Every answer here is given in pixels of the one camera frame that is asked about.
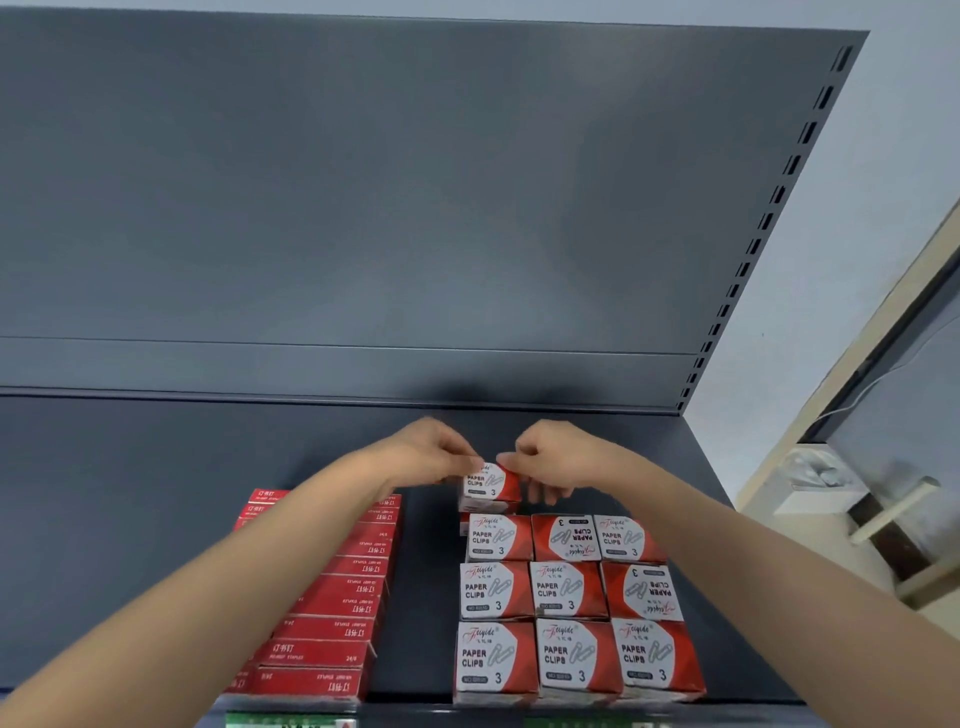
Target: white wall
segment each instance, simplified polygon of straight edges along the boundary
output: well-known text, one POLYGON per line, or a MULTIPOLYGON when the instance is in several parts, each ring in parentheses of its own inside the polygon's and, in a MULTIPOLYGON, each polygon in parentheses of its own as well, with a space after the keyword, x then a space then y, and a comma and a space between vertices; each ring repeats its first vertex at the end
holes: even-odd
POLYGON ((871 31, 687 409, 731 498, 960 196, 955 0, 0 4, 871 31))

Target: hand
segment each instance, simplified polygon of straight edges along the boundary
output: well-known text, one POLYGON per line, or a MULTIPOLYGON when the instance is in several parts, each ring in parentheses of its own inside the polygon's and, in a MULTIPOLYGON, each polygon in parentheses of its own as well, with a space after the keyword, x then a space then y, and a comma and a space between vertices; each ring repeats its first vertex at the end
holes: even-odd
POLYGON ((594 437, 577 426, 540 420, 516 440, 516 452, 501 452, 496 462, 528 478, 527 498, 547 505, 574 488, 609 492, 640 456, 594 437))
POLYGON ((394 488, 476 473, 484 462, 463 435, 432 417, 410 423, 360 453, 370 457, 383 477, 377 500, 394 488))

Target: forearm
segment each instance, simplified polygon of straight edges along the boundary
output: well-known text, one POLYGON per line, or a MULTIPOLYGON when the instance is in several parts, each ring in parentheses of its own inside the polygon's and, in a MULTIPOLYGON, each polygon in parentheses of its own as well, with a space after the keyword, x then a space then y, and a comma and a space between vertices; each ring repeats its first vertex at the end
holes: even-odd
POLYGON ((192 727, 382 484, 362 453, 317 473, 63 652, 0 705, 0 723, 192 727))
POLYGON ((947 725, 960 644, 829 560, 633 455, 612 492, 831 725, 947 725))

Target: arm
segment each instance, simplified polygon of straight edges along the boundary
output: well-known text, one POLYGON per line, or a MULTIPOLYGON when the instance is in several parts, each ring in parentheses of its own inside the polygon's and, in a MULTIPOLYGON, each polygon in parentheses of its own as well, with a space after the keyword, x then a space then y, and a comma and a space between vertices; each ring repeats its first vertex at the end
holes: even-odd
POLYGON ((482 466, 430 419, 337 460, 61 653, 0 704, 0 724, 192 728, 367 508, 482 466))
POLYGON ((548 503, 595 486, 619 499, 754 649, 830 725, 955 725, 960 643, 827 559, 569 423, 504 453, 548 503))

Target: red and white box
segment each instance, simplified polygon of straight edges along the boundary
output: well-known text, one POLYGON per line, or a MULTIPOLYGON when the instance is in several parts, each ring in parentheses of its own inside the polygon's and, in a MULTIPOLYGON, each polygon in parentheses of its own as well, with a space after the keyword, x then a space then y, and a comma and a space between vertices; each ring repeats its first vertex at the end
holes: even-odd
POLYGON ((374 658, 370 643, 355 640, 272 639, 260 646, 253 661, 261 667, 366 669, 374 658))
POLYGON ((258 667, 248 695, 291 698, 298 703, 356 706, 367 695, 367 679, 360 669, 321 667, 258 667))
POLYGON ((707 692, 683 622, 611 619, 611 624, 623 676, 618 703, 694 700, 707 692))
POLYGON ((666 564, 663 552, 643 526, 626 516, 594 516, 600 555, 609 561, 666 564))
POLYGON ((683 621, 670 569, 656 564, 600 565, 610 616, 622 619, 683 621))
POLYGON ((370 510, 364 511, 363 515, 357 519, 358 523, 389 523, 397 525, 400 523, 399 508, 379 508, 374 506, 370 510))
POLYGON ((479 473, 460 481, 457 510, 461 513, 514 513, 522 500, 520 478, 496 463, 484 463, 479 473))
POLYGON ((257 488, 250 494, 247 501, 250 503, 267 503, 273 505, 289 493, 290 491, 268 491, 263 488, 257 488))
POLYGON ((363 556, 334 556, 324 567, 323 574, 338 574, 340 576, 387 576, 390 570, 390 561, 381 558, 366 558, 363 556))
POLYGON ((373 619, 285 617, 274 629, 275 640, 334 640, 369 643, 376 633, 373 619))
POLYGON ((469 514, 468 561, 530 561, 533 557, 529 516, 469 514))
POLYGON ((460 565, 460 619, 523 619, 534 615, 525 562, 460 565))
POLYGON ((337 548, 337 556, 389 559, 396 526, 388 523, 357 523, 337 548))
POLYGON ((383 582, 382 578, 321 576, 297 599, 290 615, 376 619, 383 582))
POLYGON ((531 516, 537 561, 600 561, 593 516, 531 516))
POLYGON ((590 561, 534 561, 530 588, 538 617, 606 619, 607 598, 600 569, 590 561))
POLYGON ((620 661, 607 621, 537 620, 540 703, 594 705, 623 692, 620 661))
POLYGON ((515 705, 537 697, 537 641, 531 622, 460 622, 453 702, 515 705))

